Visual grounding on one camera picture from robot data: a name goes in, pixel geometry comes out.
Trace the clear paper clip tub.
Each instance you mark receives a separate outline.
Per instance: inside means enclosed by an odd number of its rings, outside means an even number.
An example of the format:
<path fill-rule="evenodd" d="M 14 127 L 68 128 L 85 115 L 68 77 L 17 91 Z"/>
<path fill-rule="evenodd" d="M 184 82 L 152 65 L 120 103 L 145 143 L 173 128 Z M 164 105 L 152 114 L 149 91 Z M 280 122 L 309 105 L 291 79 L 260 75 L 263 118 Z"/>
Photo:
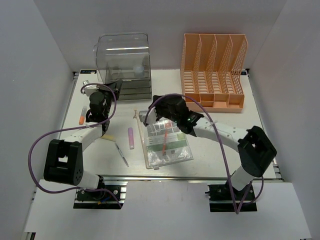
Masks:
<path fill-rule="evenodd" d="M 133 73 L 135 78 L 144 78 L 145 68 L 143 65 L 137 65 L 133 67 Z"/>

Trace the clear grey drawer organizer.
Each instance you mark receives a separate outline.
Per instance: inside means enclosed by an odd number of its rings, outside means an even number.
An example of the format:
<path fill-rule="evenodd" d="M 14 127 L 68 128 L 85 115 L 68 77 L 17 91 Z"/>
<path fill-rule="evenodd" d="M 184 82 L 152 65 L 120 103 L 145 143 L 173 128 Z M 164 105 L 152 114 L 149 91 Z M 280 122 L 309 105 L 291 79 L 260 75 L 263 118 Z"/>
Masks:
<path fill-rule="evenodd" d="M 146 33 L 105 33 L 98 38 L 93 52 L 103 83 L 122 80 L 120 101 L 152 98 L 150 49 Z M 134 66 L 144 66 L 144 78 L 134 76 Z"/>

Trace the purple highlighter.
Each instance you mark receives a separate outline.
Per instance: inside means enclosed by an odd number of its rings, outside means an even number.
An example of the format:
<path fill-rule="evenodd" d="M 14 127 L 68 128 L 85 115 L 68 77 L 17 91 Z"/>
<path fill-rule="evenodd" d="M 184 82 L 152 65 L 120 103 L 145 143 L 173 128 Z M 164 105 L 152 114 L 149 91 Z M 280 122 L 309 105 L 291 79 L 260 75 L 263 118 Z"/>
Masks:
<path fill-rule="evenodd" d="M 128 128 L 128 143 L 129 143 L 129 149 L 133 150 L 135 148 L 135 142 L 134 142 L 134 132 L 133 128 Z"/>

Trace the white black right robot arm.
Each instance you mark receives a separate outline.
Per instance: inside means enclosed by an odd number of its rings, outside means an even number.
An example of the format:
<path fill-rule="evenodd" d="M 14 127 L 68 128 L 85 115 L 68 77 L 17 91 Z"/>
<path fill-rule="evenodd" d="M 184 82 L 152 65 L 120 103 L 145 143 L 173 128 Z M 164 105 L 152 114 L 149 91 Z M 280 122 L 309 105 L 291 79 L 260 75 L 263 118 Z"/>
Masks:
<path fill-rule="evenodd" d="M 231 174 L 231 183 L 225 187 L 226 195 L 233 200 L 243 195 L 250 181 L 263 177 L 277 155 L 276 148 L 261 127 L 255 125 L 242 129 L 213 122 L 209 117 L 190 110 L 177 93 L 154 95 L 149 109 L 151 116 L 146 124 L 166 118 L 175 122 L 186 135 L 221 143 L 239 154 L 241 165 Z"/>

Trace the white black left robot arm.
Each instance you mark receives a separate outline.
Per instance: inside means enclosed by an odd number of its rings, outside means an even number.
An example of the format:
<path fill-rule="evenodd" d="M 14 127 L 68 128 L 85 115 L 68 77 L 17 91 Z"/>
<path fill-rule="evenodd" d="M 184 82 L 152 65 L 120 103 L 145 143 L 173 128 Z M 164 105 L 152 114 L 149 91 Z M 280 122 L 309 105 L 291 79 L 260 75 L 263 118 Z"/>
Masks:
<path fill-rule="evenodd" d="M 88 189 L 94 199 L 105 196 L 106 187 L 101 177 L 84 170 L 83 152 L 108 130 L 111 106 L 117 106 L 122 80 L 105 84 L 85 84 L 81 92 L 89 98 L 89 110 L 85 114 L 85 126 L 65 139 L 54 139 L 48 145 L 43 176 L 48 182 L 67 184 Z"/>

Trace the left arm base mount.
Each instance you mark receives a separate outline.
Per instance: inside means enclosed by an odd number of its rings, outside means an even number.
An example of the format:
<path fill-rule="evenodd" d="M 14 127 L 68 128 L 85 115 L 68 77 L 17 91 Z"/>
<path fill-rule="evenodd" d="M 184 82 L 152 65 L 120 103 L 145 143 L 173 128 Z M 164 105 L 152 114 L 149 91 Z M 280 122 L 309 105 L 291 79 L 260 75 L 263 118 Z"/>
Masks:
<path fill-rule="evenodd" d="M 123 206 L 127 192 L 127 182 L 125 181 L 106 181 L 105 188 L 112 194 L 105 191 L 90 192 L 87 190 L 77 190 L 74 198 L 74 209 L 86 210 L 120 210 Z"/>

